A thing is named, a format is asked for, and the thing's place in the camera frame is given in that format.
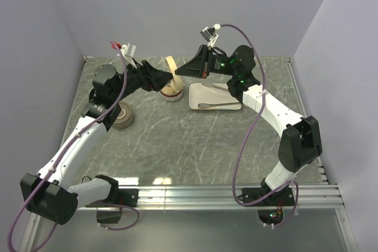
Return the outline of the cream round lid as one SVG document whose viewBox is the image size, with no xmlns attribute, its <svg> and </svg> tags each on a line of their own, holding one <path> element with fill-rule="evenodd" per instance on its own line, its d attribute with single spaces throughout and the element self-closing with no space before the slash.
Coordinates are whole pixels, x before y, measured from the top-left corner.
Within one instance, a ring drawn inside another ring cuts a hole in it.
<svg viewBox="0 0 378 252">
<path fill-rule="evenodd" d="M 171 88 L 175 92 L 180 92 L 183 89 L 183 81 L 180 76 L 176 75 L 177 65 L 172 56 L 165 57 L 165 62 L 168 70 L 172 74 L 172 80 L 170 83 Z"/>
</svg>

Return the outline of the beige steamed bun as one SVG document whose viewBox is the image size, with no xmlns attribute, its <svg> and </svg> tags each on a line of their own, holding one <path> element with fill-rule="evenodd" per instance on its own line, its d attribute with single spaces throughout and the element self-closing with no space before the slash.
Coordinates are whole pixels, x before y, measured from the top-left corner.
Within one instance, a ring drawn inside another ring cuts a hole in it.
<svg viewBox="0 0 378 252">
<path fill-rule="evenodd" d="M 176 93 L 176 91 L 171 86 L 165 86 L 161 91 L 169 96 Z"/>
</svg>

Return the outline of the red striped steel tin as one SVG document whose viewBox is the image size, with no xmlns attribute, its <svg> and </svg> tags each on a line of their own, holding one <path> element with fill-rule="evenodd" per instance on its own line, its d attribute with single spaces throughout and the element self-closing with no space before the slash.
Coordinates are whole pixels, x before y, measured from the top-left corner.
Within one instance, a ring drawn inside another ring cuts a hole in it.
<svg viewBox="0 0 378 252">
<path fill-rule="evenodd" d="M 175 94 L 169 96 L 169 95 L 166 95 L 165 93 L 163 93 L 162 91 L 159 91 L 160 92 L 160 95 L 162 97 L 163 100 L 165 100 L 166 102 L 174 102 L 174 101 L 177 101 L 181 98 L 181 96 L 183 95 L 183 90 L 179 90 L 179 91 L 176 91 Z"/>
</svg>

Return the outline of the metal serving tongs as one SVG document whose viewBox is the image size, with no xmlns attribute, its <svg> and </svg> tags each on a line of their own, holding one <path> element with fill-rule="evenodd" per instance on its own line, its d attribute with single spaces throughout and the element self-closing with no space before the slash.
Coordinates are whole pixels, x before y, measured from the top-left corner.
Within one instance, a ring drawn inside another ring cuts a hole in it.
<svg viewBox="0 0 378 252">
<path fill-rule="evenodd" d="M 231 96 L 228 91 L 221 90 L 219 86 L 201 85 L 198 99 L 195 103 L 199 109 L 239 110 L 242 104 Z"/>
</svg>

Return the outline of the grey steel tin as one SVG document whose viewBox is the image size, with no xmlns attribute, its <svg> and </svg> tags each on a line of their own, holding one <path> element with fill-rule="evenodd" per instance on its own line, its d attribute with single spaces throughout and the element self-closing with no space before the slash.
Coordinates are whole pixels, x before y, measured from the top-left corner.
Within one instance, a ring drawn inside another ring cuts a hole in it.
<svg viewBox="0 0 378 252">
<path fill-rule="evenodd" d="M 127 102 L 120 102 L 119 106 L 120 113 L 112 127 L 121 130 L 128 128 L 133 123 L 135 116 L 131 105 Z"/>
</svg>

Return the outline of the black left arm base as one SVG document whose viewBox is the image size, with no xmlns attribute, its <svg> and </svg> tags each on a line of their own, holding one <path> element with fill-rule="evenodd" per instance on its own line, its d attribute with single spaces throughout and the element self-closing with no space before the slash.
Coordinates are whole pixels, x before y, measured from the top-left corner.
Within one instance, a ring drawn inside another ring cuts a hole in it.
<svg viewBox="0 0 378 252">
<path fill-rule="evenodd" d="M 96 201 L 96 203 L 136 207 L 138 202 L 138 195 L 139 190 L 136 188 L 124 187 L 111 189 L 108 197 L 103 200 L 98 200 Z"/>
</svg>

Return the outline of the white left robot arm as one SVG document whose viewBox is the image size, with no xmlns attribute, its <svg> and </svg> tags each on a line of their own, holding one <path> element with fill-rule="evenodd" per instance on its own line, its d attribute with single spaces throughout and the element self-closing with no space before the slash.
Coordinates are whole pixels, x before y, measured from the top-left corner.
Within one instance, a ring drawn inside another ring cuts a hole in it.
<svg viewBox="0 0 378 252">
<path fill-rule="evenodd" d="M 170 72 L 158 70 L 146 60 L 124 66 L 123 73 L 118 73 L 111 64 L 98 67 L 89 101 L 69 138 L 37 174 L 25 174 L 22 178 L 20 186 L 26 210 L 63 225 L 86 205 L 94 202 L 115 205 L 120 194 L 117 180 L 105 175 L 78 185 L 72 185 L 72 180 L 119 116 L 119 102 L 138 89 L 160 91 L 172 78 Z"/>
</svg>

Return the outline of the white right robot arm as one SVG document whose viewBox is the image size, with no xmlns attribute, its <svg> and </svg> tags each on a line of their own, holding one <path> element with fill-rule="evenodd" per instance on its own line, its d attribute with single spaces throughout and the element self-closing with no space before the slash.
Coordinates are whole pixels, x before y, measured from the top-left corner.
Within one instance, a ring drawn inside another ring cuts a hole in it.
<svg viewBox="0 0 378 252">
<path fill-rule="evenodd" d="M 304 117 L 291 110 L 266 90 L 264 80 L 255 78 L 253 69 L 258 62 L 254 49 L 248 45 L 238 46 L 230 56 L 202 45 L 195 57 L 175 73 L 196 78 L 207 78 L 211 73 L 230 76 L 227 88 L 231 96 L 275 129 L 281 139 L 278 163 L 262 182 L 260 191 L 262 201 L 272 205 L 280 200 L 282 186 L 322 154 L 322 142 L 315 117 Z"/>
</svg>

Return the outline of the white rectangular plate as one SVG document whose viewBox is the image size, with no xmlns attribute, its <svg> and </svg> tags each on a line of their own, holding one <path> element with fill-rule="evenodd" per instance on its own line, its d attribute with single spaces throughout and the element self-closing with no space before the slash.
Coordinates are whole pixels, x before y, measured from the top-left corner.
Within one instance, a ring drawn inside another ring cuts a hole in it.
<svg viewBox="0 0 378 252">
<path fill-rule="evenodd" d="M 188 89 L 188 104 L 192 110 L 240 110 L 242 104 L 228 91 L 192 83 Z"/>
</svg>

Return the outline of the aluminium mounting rail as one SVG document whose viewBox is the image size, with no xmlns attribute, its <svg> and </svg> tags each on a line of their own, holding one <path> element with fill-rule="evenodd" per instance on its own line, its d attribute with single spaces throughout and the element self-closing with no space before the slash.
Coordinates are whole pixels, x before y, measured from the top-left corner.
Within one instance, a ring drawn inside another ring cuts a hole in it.
<svg viewBox="0 0 378 252">
<path fill-rule="evenodd" d="M 120 205 L 99 204 L 111 189 L 139 190 L 136 207 L 143 210 L 231 210 L 246 205 L 260 210 L 276 207 L 342 208 L 340 191 L 335 185 L 290 184 L 278 192 L 265 193 L 262 188 L 245 185 L 235 193 L 225 185 L 201 186 L 126 186 L 116 179 L 100 176 L 89 182 L 64 189 L 46 182 L 30 202 L 29 210 L 43 216 L 70 218 L 82 207 L 102 208 Z"/>
</svg>

